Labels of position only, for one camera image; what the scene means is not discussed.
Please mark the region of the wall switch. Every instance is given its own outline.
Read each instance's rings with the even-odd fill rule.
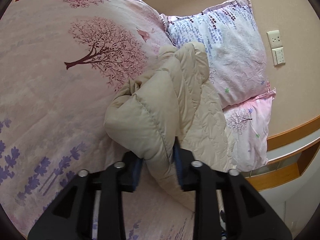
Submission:
[[[271,49],[276,49],[276,48],[282,47],[282,41],[281,41],[279,31],[267,32],[267,35],[268,35]]]
[[[273,65],[285,63],[283,47],[272,49]]]

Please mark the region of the metal screw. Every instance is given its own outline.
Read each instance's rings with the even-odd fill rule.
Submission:
[[[86,177],[88,174],[89,174],[89,171],[87,171],[87,170],[78,171],[78,176],[79,177]]]
[[[202,162],[201,161],[193,161],[191,163],[192,166],[194,167],[201,167],[202,166]]]
[[[238,176],[240,174],[237,169],[230,169],[228,172],[231,176]]]
[[[125,166],[124,162],[116,162],[114,164],[114,167],[116,167],[117,169],[123,168]]]

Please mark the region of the bed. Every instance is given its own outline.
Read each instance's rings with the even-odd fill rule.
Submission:
[[[1,15],[10,1],[0,0]],[[0,200],[1,208],[4,208],[4,210],[0,210],[0,228],[4,232],[3,235],[8,235],[10,239],[23,239],[22,235],[26,236],[28,234],[36,217],[43,212],[50,203],[50,199],[54,198],[56,193],[74,176],[75,172],[82,168],[80,162],[86,163],[89,170],[95,172],[121,159],[125,149],[112,142],[103,128],[99,128],[99,123],[103,123],[99,119],[104,116],[105,107],[99,109],[96,102],[106,106],[125,79],[134,78],[135,75],[147,69],[155,60],[159,47],[171,44],[163,22],[159,21],[157,17],[157,12],[140,0],[130,0],[128,4],[126,4],[127,1],[121,0],[122,5],[119,5],[117,0],[115,1],[116,5],[112,7],[113,9],[123,10],[125,6],[129,6],[134,14],[126,14],[126,16],[130,16],[133,21],[136,21],[137,25],[134,27],[126,26],[125,22],[122,25],[117,24],[122,19],[114,19],[111,22],[108,21],[110,19],[105,17],[106,20],[95,18],[94,13],[80,17],[79,10],[85,10],[89,6],[94,8],[95,12],[100,10],[99,16],[102,17],[103,14],[106,14],[105,6],[109,3],[111,5],[112,0],[41,0],[43,2],[42,14],[39,14],[40,8],[30,7],[30,5],[37,4],[38,1],[19,2],[26,3],[29,8],[32,7],[33,11],[30,12],[20,8],[18,3],[13,4],[12,6],[17,11],[14,11],[13,7],[12,13],[9,11],[1,20],[3,26],[12,25],[11,27],[17,30],[12,35],[10,31],[7,32],[6,39],[9,40],[10,38],[12,40],[13,47],[5,44],[11,49],[1,51],[2,55],[12,53],[10,57],[6,58],[7,62],[5,62],[12,66],[6,73],[10,79],[3,80],[8,96],[2,98],[6,99],[6,102],[10,102],[9,95],[18,94],[16,102],[19,102],[15,106],[15,111],[6,112],[7,109],[2,107],[1,109],[5,111],[1,111],[2,116],[0,116],[0,147],[3,149],[1,161],[4,161],[2,174],[6,176],[1,181],[2,185],[0,185],[0,187],[3,187],[6,184],[5,194]],[[55,20],[58,18],[59,24],[50,23],[52,21],[49,21],[49,19],[52,19],[50,17],[53,16],[47,13],[49,9],[56,10],[57,13],[53,15]],[[67,11],[67,9],[68,15],[72,12],[70,17],[73,17],[74,20],[66,23],[61,14],[63,15],[63,10]],[[30,22],[17,21],[17,19],[22,16],[28,18],[28,14],[38,14],[47,19],[45,27],[39,22],[33,22],[37,26],[37,33],[39,33],[39,30],[40,33],[48,33],[48,30],[50,30],[49,34],[46,34],[47,36],[37,38],[35,33],[30,32],[28,33],[29,36],[25,37],[25,42],[20,41],[19,37],[25,33],[24,29],[26,27],[30,27]],[[124,73],[119,73],[119,69],[115,67],[113,73],[106,73],[101,64],[98,64],[103,53],[99,47],[102,42],[93,40],[93,43],[96,43],[95,47],[92,40],[88,40],[88,37],[92,37],[92,30],[93,32],[97,28],[105,30],[107,25],[116,30],[117,38],[125,33],[127,37],[126,48],[130,48],[134,54],[135,63],[131,62],[136,64],[134,65],[134,71],[128,69]],[[84,33],[83,30],[90,30],[91,33]],[[59,41],[60,38],[64,39],[66,36],[68,36],[67,41]],[[51,47],[43,46],[43,41],[49,39],[52,41]],[[35,49],[41,53],[34,54],[31,57],[26,52],[30,49]],[[68,49],[68,57],[63,58],[66,49]],[[92,57],[93,50],[95,52],[100,51],[101,55]],[[53,51],[58,51],[54,57],[52,57]],[[44,74],[41,72],[41,77],[39,77],[38,70],[50,64],[52,66],[60,65],[61,68],[48,68],[48,71]],[[42,79],[43,84],[41,90],[36,88],[39,85],[39,78]],[[59,93],[53,95],[51,93],[53,89],[59,91]],[[90,91],[90,96],[86,98],[85,95],[88,94],[88,91]],[[62,105],[66,107],[63,111],[60,111],[56,106]],[[48,113],[50,118],[44,122]],[[87,122],[88,116],[95,117],[93,118],[93,124]],[[60,120],[61,123],[55,122],[55,118]],[[44,123],[47,129],[42,130],[40,127],[43,127]],[[28,141],[28,145],[22,146],[22,140],[19,141],[18,138],[21,138],[21,135],[24,136],[23,141]],[[97,154],[101,152],[112,154],[101,157],[101,154]],[[24,169],[24,163],[33,164],[33,167],[28,171],[29,173],[23,174],[21,172]],[[138,237],[148,237],[150,239],[159,237],[191,238],[192,231],[189,229],[192,227],[192,212],[173,201],[148,174],[143,178],[134,197],[132,195],[124,196],[125,224],[129,239],[136,240]],[[12,186],[14,180],[19,181],[16,187]],[[45,198],[39,199],[38,196],[45,196]],[[144,199],[145,204],[143,206],[140,204],[141,199]],[[154,205],[151,207],[148,204],[149,199],[152,199],[162,209],[155,209],[153,208]],[[34,218],[21,219],[30,212],[35,214]]]

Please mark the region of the wooden bed frame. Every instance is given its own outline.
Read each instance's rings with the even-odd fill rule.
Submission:
[[[2,15],[4,14],[5,10],[9,6],[12,0],[0,0],[0,19]],[[317,13],[319,19],[320,19],[320,0],[308,0],[310,4],[312,5],[313,9]],[[320,116],[314,118],[313,120],[300,125],[294,129],[291,129],[289,131],[283,132],[281,134],[271,136],[268,138],[268,150],[272,150],[281,146],[284,146],[286,144],[292,143],[300,138],[303,138],[312,132],[320,129]],[[281,172],[276,171],[277,173],[267,173],[263,174],[261,176],[252,177],[249,179],[249,181],[252,184],[260,185],[256,186],[256,189],[261,188],[268,188],[268,187],[275,187],[274,181],[276,179],[279,180],[279,178],[284,178],[284,183],[288,180],[292,180],[297,178],[298,176],[302,175],[302,173],[305,171],[305,169],[308,167],[309,163],[312,161],[313,157],[315,156],[315,153],[320,148],[320,142],[315,143],[313,146],[309,147],[305,151],[305,156],[298,161],[297,163],[294,163],[292,165],[289,165],[288,167],[282,168]],[[267,178],[264,179],[264,181],[271,181],[273,182],[272,185],[261,185],[261,179],[258,179],[258,177],[262,178],[262,176],[267,176]],[[14,225],[11,223],[9,218],[7,217],[5,211],[3,210],[2,206],[0,205],[0,240],[24,240],[25,237],[22,236],[19,231],[14,227]]]

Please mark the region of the lavender flower print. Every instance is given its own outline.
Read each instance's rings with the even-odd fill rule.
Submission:
[[[69,156],[63,156],[62,159],[60,160],[59,164],[58,164],[58,167],[53,169],[53,172],[46,179],[46,181],[44,182],[42,187],[39,189],[39,192],[42,191],[44,186],[49,182],[51,177],[54,175],[54,177],[53,177],[52,181],[50,182],[49,186],[47,187],[47,189],[42,194],[43,196],[45,196],[47,194],[48,190],[54,184],[54,182],[57,179],[57,177],[59,175],[62,175],[66,168],[70,167],[70,162],[72,161],[72,159],[78,160],[79,157],[80,157],[80,153],[79,152],[85,152],[85,150],[86,150],[86,145],[83,142],[81,142],[77,147],[73,147],[72,150],[70,150],[70,155]]]
[[[16,199],[16,202],[19,205],[25,206],[25,199],[27,198],[26,194],[31,195],[31,191],[36,189],[40,185],[38,176],[40,175],[41,177],[43,177],[44,174],[47,173],[47,167],[49,166],[49,164],[49,158],[44,157],[41,160],[40,165],[36,166],[36,168],[34,169],[35,174],[28,178],[28,184],[24,186],[24,192],[20,191],[17,194],[18,198]]]
[[[65,187],[66,185],[68,185],[68,183],[73,179],[73,177],[75,176],[76,174],[73,172],[73,171],[69,171],[66,176],[67,176],[67,179],[63,179],[62,181],[60,181],[60,185],[62,187]]]
[[[3,121],[0,121],[0,133],[2,132],[2,128],[5,126],[6,128],[10,127],[11,120],[5,118]],[[2,153],[4,153],[6,149],[5,143],[0,140],[0,159],[2,158]],[[16,159],[19,157],[20,152],[16,147],[11,148],[11,155],[7,155],[4,157],[6,164],[4,167],[0,165],[0,185],[7,178],[13,178],[14,172],[10,171],[10,168],[13,168],[17,162]]]
[[[139,228],[139,224],[141,223],[141,219],[135,222],[132,226],[132,229],[129,231],[129,238],[127,240],[137,240],[139,235],[134,235],[134,230]]]
[[[4,143],[2,143],[2,149],[3,150],[5,149]],[[19,157],[19,155],[20,155],[19,149],[17,149],[16,147],[13,147],[11,149],[11,155],[7,155],[4,157],[7,165],[5,165],[4,168],[0,166],[0,185],[8,177],[11,179],[14,177],[14,172],[13,171],[10,172],[10,168],[13,168],[14,165],[17,164],[16,159]]]
[[[43,209],[43,212],[50,206],[50,204],[51,204],[51,202],[48,204],[48,205],[46,205],[46,206],[44,206],[42,209]]]

